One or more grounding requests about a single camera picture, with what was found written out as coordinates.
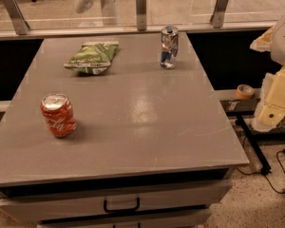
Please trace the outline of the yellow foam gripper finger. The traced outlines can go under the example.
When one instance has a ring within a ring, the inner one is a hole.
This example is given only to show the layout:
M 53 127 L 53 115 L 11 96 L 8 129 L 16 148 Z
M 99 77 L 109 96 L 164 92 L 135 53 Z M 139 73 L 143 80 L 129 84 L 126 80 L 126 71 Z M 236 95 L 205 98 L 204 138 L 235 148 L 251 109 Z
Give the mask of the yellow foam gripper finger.
M 257 37 L 252 44 L 250 45 L 250 49 L 265 52 L 271 50 L 271 42 L 273 35 L 274 27 L 267 29 L 262 35 Z
M 285 66 L 276 74 L 266 73 L 260 90 L 252 127 L 269 132 L 285 117 Z

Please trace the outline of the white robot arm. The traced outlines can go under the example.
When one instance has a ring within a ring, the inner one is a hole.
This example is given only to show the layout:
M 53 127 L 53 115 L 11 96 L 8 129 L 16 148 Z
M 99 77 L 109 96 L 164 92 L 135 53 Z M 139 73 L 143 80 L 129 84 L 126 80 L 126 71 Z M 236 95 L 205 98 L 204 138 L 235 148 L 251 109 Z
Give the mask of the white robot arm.
M 281 65 L 276 74 L 265 74 L 252 122 L 254 130 L 268 132 L 285 117 L 285 14 L 273 27 L 256 38 L 250 49 L 269 51 L 271 59 Z

